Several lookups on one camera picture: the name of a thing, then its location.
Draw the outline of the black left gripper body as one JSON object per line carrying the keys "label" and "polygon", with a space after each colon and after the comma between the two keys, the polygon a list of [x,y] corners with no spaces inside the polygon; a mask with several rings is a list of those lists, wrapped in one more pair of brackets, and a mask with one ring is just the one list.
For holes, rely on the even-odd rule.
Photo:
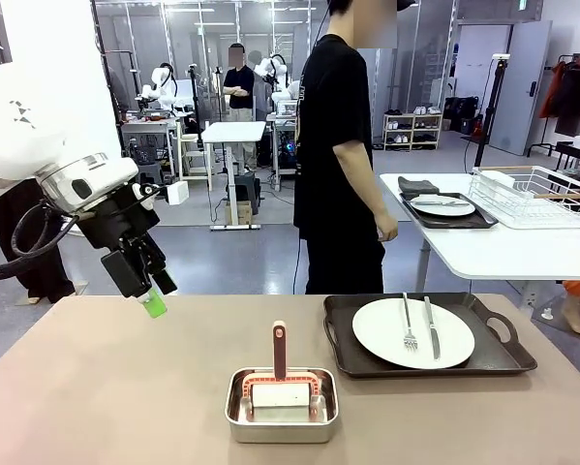
{"label": "black left gripper body", "polygon": [[121,249],[160,223],[152,199],[155,191],[155,186],[121,186],[93,206],[92,216],[80,219],[78,227],[93,248]]}

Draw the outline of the person's right hand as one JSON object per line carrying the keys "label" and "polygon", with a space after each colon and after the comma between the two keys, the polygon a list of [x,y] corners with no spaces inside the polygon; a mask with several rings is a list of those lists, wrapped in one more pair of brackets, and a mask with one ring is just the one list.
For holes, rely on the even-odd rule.
{"label": "person's right hand", "polygon": [[398,236],[398,221],[386,210],[374,215],[379,232],[379,241],[388,242]]}

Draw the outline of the cardboard box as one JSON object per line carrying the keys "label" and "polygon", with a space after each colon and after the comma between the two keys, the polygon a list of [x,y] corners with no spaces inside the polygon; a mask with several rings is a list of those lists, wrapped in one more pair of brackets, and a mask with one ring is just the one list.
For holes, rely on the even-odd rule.
{"label": "cardboard box", "polygon": [[234,222],[237,222],[239,226],[251,225],[253,221],[253,210],[251,202],[238,201],[236,203],[236,214],[233,214],[230,201],[226,201],[225,220],[226,224],[229,226],[233,226]]}

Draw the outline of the black stool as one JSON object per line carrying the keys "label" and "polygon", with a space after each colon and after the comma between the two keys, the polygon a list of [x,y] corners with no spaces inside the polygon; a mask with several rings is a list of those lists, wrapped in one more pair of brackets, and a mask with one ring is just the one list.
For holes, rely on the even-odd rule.
{"label": "black stool", "polygon": [[259,213],[260,180],[252,172],[234,178],[234,191],[237,202],[249,202],[252,214]]}

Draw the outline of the white standing desk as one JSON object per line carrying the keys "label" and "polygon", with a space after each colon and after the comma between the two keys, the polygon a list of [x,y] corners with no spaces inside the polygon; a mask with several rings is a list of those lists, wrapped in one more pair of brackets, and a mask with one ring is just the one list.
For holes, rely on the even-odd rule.
{"label": "white standing desk", "polygon": [[[257,142],[261,140],[264,122],[216,122],[206,123],[206,129],[201,133],[203,147],[207,152],[211,152],[215,143],[242,143]],[[230,222],[228,225],[212,225],[210,230],[220,231],[249,231],[259,230],[261,225],[240,225],[238,219],[237,199],[235,193],[235,179],[233,172],[233,162],[226,162],[228,171],[228,189],[230,202]]]}

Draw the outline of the bystander with crossed arms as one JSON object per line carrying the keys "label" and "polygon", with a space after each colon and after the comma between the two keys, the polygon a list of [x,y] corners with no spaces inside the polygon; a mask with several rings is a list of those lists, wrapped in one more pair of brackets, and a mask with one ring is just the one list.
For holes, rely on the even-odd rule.
{"label": "bystander with crossed arms", "polygon": [[[252,122],[254,108],[255,74],[246,65],[245,48],[240,43],[229,46],[229,68],[223,83],[223,94],[229,96],[229,120],[232,122]],[[256,144],[253,141],[235,145],[232,151],[240,157],[242,172],[253,171],[257,167]]]}

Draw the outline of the rectangular metal tray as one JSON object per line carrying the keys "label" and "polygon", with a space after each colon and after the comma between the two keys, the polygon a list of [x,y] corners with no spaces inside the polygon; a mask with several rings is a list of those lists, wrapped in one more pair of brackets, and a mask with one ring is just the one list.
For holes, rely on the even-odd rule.
{"label": "rectangular metal tray", "polygon": [[259,406],[244,397],[242,385],[250,375],[268,375],[270,367],[245,367],[229,381],[225,417],[231,436],[245,444],[323,444],[332,439],[339,425],[340,409],[336,381],[324,368],[308,367],[319,381],[319,391],[284,406]]}

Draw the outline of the person in black t-shirt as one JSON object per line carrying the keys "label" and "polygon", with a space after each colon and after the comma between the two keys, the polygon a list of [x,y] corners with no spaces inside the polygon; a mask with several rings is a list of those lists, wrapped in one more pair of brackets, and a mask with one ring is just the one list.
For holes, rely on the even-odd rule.
{"label": "person in black t-shirt", "polygon": [[304,65],[296,114],[293,224],[306,245],[308,295],[383,291],[385,242],[333,147],[362,142],[373,169],[368,70],[359,51],[383,42],[414,2],[327,0],[327,30]]}

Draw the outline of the large white plate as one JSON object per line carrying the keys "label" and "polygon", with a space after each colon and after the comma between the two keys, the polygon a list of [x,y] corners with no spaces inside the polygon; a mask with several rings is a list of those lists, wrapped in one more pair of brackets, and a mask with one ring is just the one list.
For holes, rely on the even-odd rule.
{"label": "large white plate", "polygon": [[374,356],[410,369],[445,369],[469,360],[475,349],[472,330],[460,317],[430,299],[441,345],[441,358],[434,360],[424,297],[408,297],[412,333],[417,341],[415,351],[404,345],[406,318],[401,296],[359,308],[351,324],[355,338]]}

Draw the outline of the dark grey folded cloth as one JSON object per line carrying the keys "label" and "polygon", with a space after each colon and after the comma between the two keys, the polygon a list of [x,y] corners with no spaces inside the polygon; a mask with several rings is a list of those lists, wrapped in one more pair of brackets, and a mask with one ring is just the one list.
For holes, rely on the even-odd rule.
{"label": "dark grey folded cloth", "polygon": [[409,180],[404,176],[398,177],[398,186],[402,194],[409,196],[437,195],[440,189],[429,180]]}

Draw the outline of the silver knife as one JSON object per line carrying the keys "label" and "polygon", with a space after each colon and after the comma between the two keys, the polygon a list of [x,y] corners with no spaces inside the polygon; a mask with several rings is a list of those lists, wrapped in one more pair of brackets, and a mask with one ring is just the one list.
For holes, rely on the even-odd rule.
{"label": "silver knife", "polygon": [[427,315],[427,319],[428,319],[428,325],[429,325],[429,331],[430,331],[430,337],[431,337],[431,343],[432,343],[432,350],[433,350],[433,357],[434,357],[434,360],[438,360],[441,358],[441,345],[440,345],[438,331],[436,329],[436,325],[435,325],[435,321],[434,321],[431,300],[428,296],[424,297],[424,305],[425,305],[425,311],[426,311],[426,315]]}

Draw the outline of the wooden shoe rack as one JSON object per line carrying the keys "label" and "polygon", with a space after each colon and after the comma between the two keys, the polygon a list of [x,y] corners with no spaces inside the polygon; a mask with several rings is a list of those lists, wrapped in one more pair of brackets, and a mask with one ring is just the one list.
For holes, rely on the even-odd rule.
{"label": "wooden shoe rack", "polygon": [[440,113],[400,113],[383,116],[384,150],[435,150],[439,147],[443,116]]}

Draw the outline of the white table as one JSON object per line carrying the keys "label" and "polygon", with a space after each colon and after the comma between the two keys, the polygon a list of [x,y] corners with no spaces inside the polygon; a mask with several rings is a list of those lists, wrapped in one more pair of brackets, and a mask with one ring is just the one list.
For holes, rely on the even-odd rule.
{"label": "white table", "polygon": [[580,229],[515,230],[503,224],[487,230],[427,229],[404,206],[399,176],[385,173],[381,180],[423,238],[417,292],[424,291],[432,252],[450,272],[466,280],[580,281]]}

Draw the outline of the grey door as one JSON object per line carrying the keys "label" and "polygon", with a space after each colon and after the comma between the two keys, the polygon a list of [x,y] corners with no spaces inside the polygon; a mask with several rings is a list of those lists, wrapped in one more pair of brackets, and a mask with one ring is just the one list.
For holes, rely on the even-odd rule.
{"label": "grey door", "polygon": [[496,149],[517,156],[525,153],[551,30],[550,20],[513,26],[510,58],[490,136],[490,145]]}

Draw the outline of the orange jacket on rack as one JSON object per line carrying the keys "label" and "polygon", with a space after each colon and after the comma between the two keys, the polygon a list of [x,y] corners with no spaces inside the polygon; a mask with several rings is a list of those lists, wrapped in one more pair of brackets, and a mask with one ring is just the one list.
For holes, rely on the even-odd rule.
{"label": "orange jacket on rack", "polygon": [[547,119],[557,116],[556,98],[562,84],[565,68],[566,63],[564,61],[560,61],[555,67],[551,69],[551,71],[553,72],[553,77],[550,82],[544,103],[539,112],[539,117],[541,119]]}

